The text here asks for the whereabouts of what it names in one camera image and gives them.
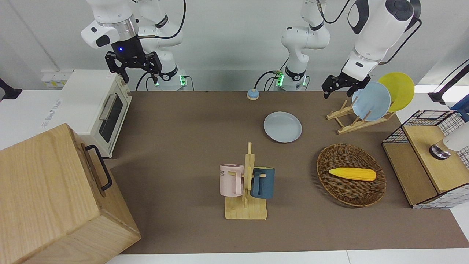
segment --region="black metal handle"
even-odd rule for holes
[[[107,183],[101,187],[101,190],[105,191],[109,189],[109,187],[111,187],[111,185],[113,184],[113,179],[111,178],[111,175],[109,174],[109,171],[106,168],[106,164],[104,164],[103,157],[101,156],[101,153],[99,152],[98,147],[95,145],[89,145],[85,147],[86,151],[92,150],[92,149],[94,149],[96,151],[96,154],[98,154],[99,162],[101,162],[101,166],[103,166],[104,173],[106,174]]]

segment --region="mug handle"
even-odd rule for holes
[[[242,194],[242,183],[241,183],[241,180],[242,180],[242,175],[241,175],[241,172],[239,171],[234,171],[234,173],[236,173],[236,190],[235,190],[235,195],[241,195]]]
[[[254,184],[252,185],[252,192],[257,194],[257,195],[260,195],[260,193],[259,193],[260,176],[261,176],[260,172],[255,172],[254,173]]]

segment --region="wooden mug stand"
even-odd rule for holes
[[[338,111],[335,111],[335,112],[331,111],[331,113],[326,116],[327,120],[335,119],[337,121],[337,123],[339,123],[340,129],[337,130],[337,133],[339,135],[345,134],[345,133],[348,133],[348,132],[352,132],[352,131],[355,131],[355,130],[359,130],[359,129],[362,129],[362,128],[365,128],[365,127],[369,127],[369,126],[372,126],[372,125],[375,125],[375,124],[379,124],[379,123],[382,123],[382,122],[385,122],[385,121],[389,120],[394,115],[394,112],[387,112],[382,118],[380,118],[376,121],[366,121],[366,119],[371,114],[371,110],[370,110],[366,114],[364,119],[361,119],[360,117],[357,116],[352,124],[345,126],[339,120],[339,117],[348,116],[350,114],[353,114],[354,112],[353,112],[352,107],[355,104],[357,99],[358,99],[358,97],[355,97],[355,100],[353,100],[352,104],[347,106],[347,107],[346,107],[347,100],[345,100],[345,102],[342,104],[342,107]]]
[[[243,194],[238,197],[225,197],[225,218],[244,220],[266,220],[267,204],[265,199],[252,197],[251,179],[254,170],[254,154],[252,154],[252,143],[248,143],[248,153],[246,154],[243,174]]]

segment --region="woven basket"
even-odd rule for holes
[[[329,170],[338,167],[372,169],[376,172],[376,180],[350,180],[329,173]],[[386,178],[380,165],[370,154],[352,145],[334,144],[323,149],[319,154],[317,170],[326,191],[347,205],[373,205],[381,200],[386,191]]]

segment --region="pink mug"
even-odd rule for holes
[[[243,173],[243,165],[220,165],[220,194],[227,197],[241,196]]]

